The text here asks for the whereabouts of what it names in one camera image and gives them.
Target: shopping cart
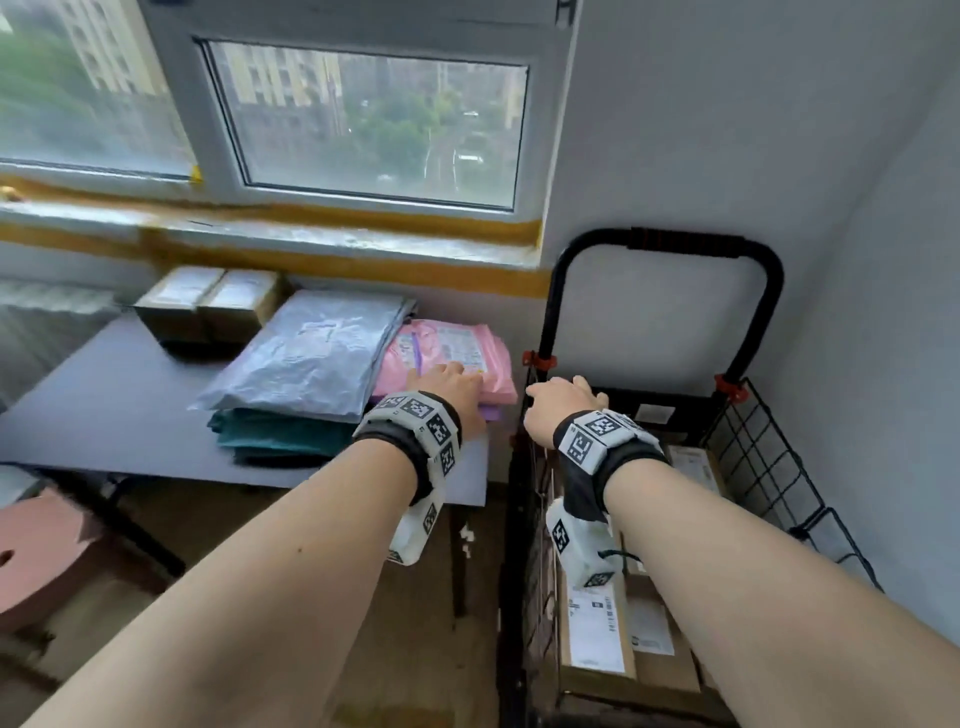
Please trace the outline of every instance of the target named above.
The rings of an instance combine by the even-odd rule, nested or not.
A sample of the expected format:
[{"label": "shopping cart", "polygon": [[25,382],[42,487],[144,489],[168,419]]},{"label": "shopping cart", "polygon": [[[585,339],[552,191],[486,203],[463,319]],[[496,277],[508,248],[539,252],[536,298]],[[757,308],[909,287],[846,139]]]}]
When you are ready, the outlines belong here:
[{"label": "shopping cart", "polygon": [[[656,405],[663,417],[656,432],[668,442],[698,445],[711,433],[721,420],[730,403],[741,403],[749,397],[743,386],[747,368],[759,349],[783,287],[783,266],[780,259],[767,246],[735,235],[704,234],[693,232],[658,231],[645,228],[594,230],[576,238],[561,254],[553,270],[550,290],[547,295],[546,313],[540,346],[534,352],[524,354],[528,366],[527,384],[544,381],[547,373],[557,364],[553,348],[560,322],[560,309],[564,297],[566,274],[573,260],[585,250],[601,245],[613,245],[630,251],[670,253],[676,255],[700,255],[708,257],[748,257],[758,263],[766,274],[766,286],[756,306],[756,311],[747,328],[743,342],[727,370],[714,378],[715,391],[708,397],[683,394],[635,391],[616,387],[598,386],[598,391],[610,396],[611,409],[631,417],[642,404]],[[586,725],[589,721],[564,718],[562,712],[543,715],[535,710],[528,700],[530,671],[536,669],[531,662],[531,645],[546,645],[536,651],[545,653],[556,642],[556,625],[553,619],[558,600],[552,594],[544,594],[544,584],[556,584],[556,578],[540,578],[532,569],[540,568],[543,560],[536,557],[532,546],[542,546],[537,538],[543,531],[543,509],[550,502],[552,488],[551,469],[547,466],[547,453],[536,446],[523,429],[523,416],[530,406],[530,398],[524,398],[520,420],[514,439],[514,453],[510,464],[510,488],[506,520],[505,558],[500,573],[499,604],[500,634],[497,644],[497,688],[500,695],[501,728],[550,724]],[[549,559],[550,569],[555,568]],[[526,607],[537,605],[534,613],[543,617],[541,622],[524,623],[529,618]],[[566,693],[557,685],[556,708],[560,708]]]}]

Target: wooden floor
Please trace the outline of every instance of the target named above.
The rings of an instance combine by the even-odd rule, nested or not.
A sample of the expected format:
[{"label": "wooden floor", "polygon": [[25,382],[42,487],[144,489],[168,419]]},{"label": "wooden floor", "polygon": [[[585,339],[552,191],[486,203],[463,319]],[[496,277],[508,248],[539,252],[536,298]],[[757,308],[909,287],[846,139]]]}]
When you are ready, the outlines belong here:
[{"label": "wooden floor", "polygon": [[[188,565],[279,495],[214,483],[142,486],[124,507]],[[469,525],[468,616],[453,618],[446,510],[420,562],[384,567],[372,607],[331,699],[326,724],[336,728],[492,728],[496,577],[502,559],[504,508],[494,502]],[[66,678],[150,603],[126,584],[103,577],[51,620],[57,634],[39,666]],[[0,728],[19,725],[43,696],[0,683]]]}]

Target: gray table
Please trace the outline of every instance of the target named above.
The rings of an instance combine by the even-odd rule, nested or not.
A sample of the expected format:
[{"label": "gray table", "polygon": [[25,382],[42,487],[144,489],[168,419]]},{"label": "gray table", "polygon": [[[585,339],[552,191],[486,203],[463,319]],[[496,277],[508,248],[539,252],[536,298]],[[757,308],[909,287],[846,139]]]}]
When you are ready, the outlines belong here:
[{"label": "gray table", "polygon": [[[210,413],[189,410],[225,366],[183,362],[162,349],[133,314],[111,322],[0,415],[0,462],[33,467],[130,538],[168,571],[183,563],[74,473],[123,473],[293,488],[316,471],[235,465],[206,427]],[[474,445],[474,469],[458,468],[450,504],[483,505],[487,443]],[[451,527],[462,514],[451,518]],[[454,553],[460,549],[454,547]]]}]

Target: window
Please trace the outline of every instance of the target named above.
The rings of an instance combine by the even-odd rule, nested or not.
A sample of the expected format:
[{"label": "window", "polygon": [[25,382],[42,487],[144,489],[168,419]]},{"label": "window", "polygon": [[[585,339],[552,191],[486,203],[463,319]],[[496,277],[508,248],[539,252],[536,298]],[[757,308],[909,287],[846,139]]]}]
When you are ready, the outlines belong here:
[{"label": "window", "polygon": [[[329,134],[322,144],[289,139],[300,146],[291,164],[264,146],[263,113],[243,105],[243,69],[231,62],[243,53],[231,45],[208,48],[248,184],[513,207],[521,125],[508,109],[523,109],[526,67],[304,51],[320,74]],[[285,68],[279,78],[289,88]],[[273,113],[317,115],[292,106]]]},{"label": "window", "polygon": [[20,94],[0,94],[0,173],[224,205],[542,216],[570,38],[556,0],[14,4],[28,10],[0,36],[0,82]]},{"label": "window", "polygon": [[[87,2],[76,0],[81,8]],[[178,131],[169,132],[177,111],[136,0],[115,2],[129,23],[111,29],[149,69],[132,78],[132,86],[143,91],[142,103],[118,103],[115,97],[127,96],[132,86],[110,70],[112,52],[92,36],[82,50],[79,29],[75,36],[67,32],[72,4],[32,0],[33,11],[19,15],[12,34],[0,36],[0,160],[189,177],[193,157],[179,120]],[[85,9],[103,10],[97,2]],[[142,133],[119,131],[128,128]]]}]

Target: orange bracket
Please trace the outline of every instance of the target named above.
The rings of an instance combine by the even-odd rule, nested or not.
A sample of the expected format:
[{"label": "orange bracket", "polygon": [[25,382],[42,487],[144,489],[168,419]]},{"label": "orange bracket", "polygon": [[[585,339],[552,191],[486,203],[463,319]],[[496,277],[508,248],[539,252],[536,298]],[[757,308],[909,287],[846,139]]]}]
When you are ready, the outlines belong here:
[{"label": "orange bracket", "polygon": [[539,356],[537,356],[536,352],[524,352],[523,366],[533,366],[534,368],[539,369],[541,372],[549,372],[551,369],[557,366],[557,357],[551,356],[549,359],[541,359]]},{"label": "orange bracket", "polygon": [[730,384],[723,379],[723,375],[714,375],[713,381],[717,384],[717,392],[723,392],[727,395],[731,404],[743,404],[750,398],[750,390],[739,384]]}]

